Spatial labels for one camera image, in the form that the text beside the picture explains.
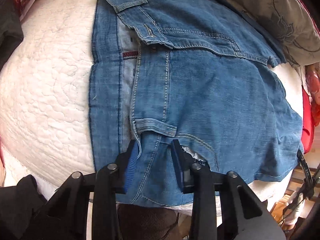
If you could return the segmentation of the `blue denim jeans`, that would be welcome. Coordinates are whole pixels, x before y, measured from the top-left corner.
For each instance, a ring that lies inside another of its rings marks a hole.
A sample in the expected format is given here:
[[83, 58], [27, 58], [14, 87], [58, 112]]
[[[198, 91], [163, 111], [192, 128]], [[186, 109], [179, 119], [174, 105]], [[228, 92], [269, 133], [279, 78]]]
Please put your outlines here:
[[298, 164], [302, 118], [273, 68], [279, 43], [224, 0], [97, 0], [89, 80], [96, 169], [138, 143], [117, 201], [189, 204], [177, 185], [177, 139], [210, 169], [246, 183], [281, 181]]

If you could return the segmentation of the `dark cloth at left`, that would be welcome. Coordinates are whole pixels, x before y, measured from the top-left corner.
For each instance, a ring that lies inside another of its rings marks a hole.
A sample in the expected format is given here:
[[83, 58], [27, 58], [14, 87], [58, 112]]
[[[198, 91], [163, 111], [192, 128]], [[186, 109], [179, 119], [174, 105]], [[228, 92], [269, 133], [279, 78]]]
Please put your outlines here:
[[0, 65], [2, 69], [24, 38], [20, 18], [14, 5], [14, 0], [5, 0], [1, 4], [0, 28]]

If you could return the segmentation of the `red patterned blanket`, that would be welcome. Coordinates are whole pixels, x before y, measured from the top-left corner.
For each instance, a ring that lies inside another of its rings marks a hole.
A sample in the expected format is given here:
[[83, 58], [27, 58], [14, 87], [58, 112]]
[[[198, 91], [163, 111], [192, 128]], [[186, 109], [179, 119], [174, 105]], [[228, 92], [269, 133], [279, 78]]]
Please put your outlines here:
[[319, 63], [303, 68], [303, 131], [304, 152], [310, 152], [315, 136], [315, 127], [319, 125]]

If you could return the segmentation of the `white quilted mattress cover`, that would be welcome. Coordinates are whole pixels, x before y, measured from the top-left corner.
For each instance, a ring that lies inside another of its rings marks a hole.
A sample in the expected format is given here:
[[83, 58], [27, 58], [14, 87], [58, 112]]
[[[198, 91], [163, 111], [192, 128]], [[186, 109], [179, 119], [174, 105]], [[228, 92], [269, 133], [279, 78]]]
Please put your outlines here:
[[[97, 0], [40, 0], [23, 23], [24, 40], [1, 71], [1, 139], [43, 184], [59, 186], [74, 171], [95, 168], [89, 127], [89, 80]], [[302, 118], [301, 92], [290, 99], [284, 63], [273, 72], [286, 100]], [[282, 193], [281, 181], [248, 183], [261, 199], [263, 187]]]

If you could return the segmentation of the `grey floral pillow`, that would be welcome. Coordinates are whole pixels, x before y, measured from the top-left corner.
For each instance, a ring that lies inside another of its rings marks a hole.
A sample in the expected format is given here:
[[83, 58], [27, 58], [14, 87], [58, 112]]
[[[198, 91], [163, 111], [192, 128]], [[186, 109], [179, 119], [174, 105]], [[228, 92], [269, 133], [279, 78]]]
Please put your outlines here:
[[319, 62], [319, 30], [301, 0], [226, 0], [282, 45], [293, 67]]

